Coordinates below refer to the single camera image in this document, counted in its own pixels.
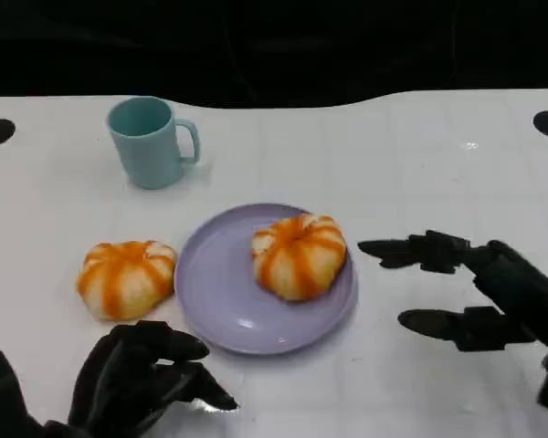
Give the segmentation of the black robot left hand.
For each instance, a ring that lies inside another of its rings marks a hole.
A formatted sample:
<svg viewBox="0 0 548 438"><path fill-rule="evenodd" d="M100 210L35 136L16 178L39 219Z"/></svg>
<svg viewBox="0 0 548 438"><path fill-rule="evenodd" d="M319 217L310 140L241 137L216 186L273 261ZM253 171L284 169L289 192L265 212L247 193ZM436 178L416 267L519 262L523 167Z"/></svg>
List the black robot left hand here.
<svg viewBox="0 0 548 438"><path fill-rule="evenodd" d="M235 399L201 363L208 355L204 342L163 321L118 325L84 362L68 425L92 437L140 437L176 402L236 410Z"/></svg>

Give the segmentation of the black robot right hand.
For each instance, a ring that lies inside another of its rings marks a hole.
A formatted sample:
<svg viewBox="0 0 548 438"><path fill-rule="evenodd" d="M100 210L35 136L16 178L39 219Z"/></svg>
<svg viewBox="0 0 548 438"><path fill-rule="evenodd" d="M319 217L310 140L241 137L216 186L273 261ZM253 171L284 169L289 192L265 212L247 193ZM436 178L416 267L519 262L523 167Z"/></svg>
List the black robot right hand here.
<svg viewBox="0 0 548 438"><path fill-rule="evenodd" d="M491 300L462 312L409 309L399 323L417 334L453 342L460 351L503 350L509 344L540 341L548 347L548 276L499 240L473 246L461 237L428 230L407 239L362 241L359 249L385 269L418 265L426 272L453 275L460 266Z"/></svg>

